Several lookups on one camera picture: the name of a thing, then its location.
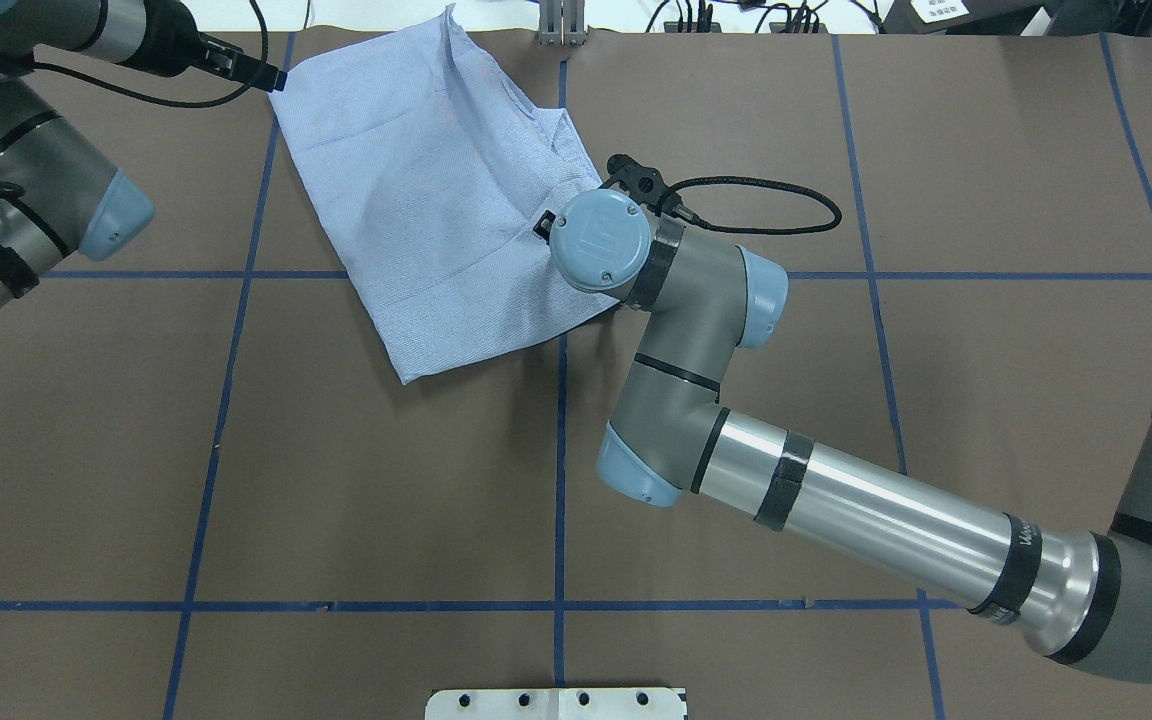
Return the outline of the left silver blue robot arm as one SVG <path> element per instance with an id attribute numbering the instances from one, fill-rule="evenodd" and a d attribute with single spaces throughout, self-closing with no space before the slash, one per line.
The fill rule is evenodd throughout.
<path id="1" fill-rule="evenodd" d="M 264 15 L 257 24 L 262 51 L 252 56 L 202 32 L 182 1 L 0 1 L 0 309 L 71 255 L 108 259 L 156 214 L 141 187 L 26 85 L 36 70 L 88 81 L 37 60 L 36 47 L 159 77 L 204 70 L 236 85 L 214 100 L 220 106 L 252 88 L 285 88 Z"/>

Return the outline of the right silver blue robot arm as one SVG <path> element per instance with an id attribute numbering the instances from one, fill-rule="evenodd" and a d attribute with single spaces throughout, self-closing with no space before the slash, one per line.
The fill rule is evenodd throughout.
<path id="1" fill-rule="evenodd" d="M 733 354 L 783 314 L 780 264 L 607 188 L 535 233 L 568 285 L 649 316 L 596 460 L 608 487 L 712 498 L 1010 626 L 1052 662 L 1152 684 L 1152 414 L 1111 528 L 1051 532 L 723 406 Z"/>

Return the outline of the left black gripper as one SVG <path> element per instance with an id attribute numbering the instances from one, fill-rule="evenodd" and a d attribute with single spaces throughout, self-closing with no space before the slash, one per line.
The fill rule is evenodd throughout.
<path id="1" fill-rule="evenodd" d="M 136 50 L 136 69 L 151 76 L 175 77 L 198 63 L 212 76 L 259 88 L 268 94 L 285 90 L 287 73 L 211 35 L 200 35 L 182 1 L 143 1 L 145 32 Z"/>

